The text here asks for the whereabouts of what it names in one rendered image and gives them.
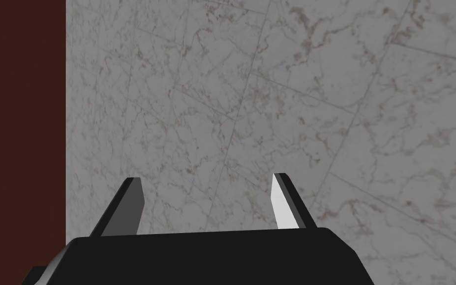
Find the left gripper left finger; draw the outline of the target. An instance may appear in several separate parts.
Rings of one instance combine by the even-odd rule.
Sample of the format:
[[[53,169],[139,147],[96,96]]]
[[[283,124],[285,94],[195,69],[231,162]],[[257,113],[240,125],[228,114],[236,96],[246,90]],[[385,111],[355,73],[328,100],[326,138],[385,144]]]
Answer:
[[[141,178],[126,178],[90,237],[136,235],[144,205]]]

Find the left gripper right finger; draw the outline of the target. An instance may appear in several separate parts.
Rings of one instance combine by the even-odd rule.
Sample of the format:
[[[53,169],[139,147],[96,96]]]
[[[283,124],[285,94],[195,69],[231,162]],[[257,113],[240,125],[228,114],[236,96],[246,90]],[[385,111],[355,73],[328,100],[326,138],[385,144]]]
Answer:
[[[271,202],[279,229],[313,229],[317,227],[286,173],[273,174]]]

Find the dark brown flat panel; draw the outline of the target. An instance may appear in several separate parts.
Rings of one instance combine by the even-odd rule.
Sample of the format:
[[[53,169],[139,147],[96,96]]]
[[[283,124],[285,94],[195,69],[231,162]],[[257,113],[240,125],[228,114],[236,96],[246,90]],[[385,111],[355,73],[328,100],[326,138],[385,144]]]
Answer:
[[[66,0],[0,0],[0,285],[65,243]]]

